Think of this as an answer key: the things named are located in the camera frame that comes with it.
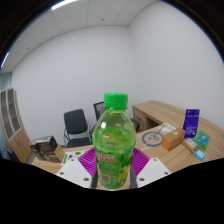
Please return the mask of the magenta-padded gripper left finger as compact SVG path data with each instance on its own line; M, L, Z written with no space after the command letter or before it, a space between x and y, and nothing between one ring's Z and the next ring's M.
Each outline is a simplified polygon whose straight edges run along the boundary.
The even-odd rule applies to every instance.
M98 182L95 149L65 154L57 176L84 188L96 188Z

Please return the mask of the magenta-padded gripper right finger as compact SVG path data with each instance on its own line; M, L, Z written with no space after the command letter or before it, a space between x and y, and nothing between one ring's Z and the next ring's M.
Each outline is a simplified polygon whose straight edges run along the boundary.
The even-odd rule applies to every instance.
M158 158L149 158L139 149L134 149L130 168L131 188L146 186L170 174L171 172Z

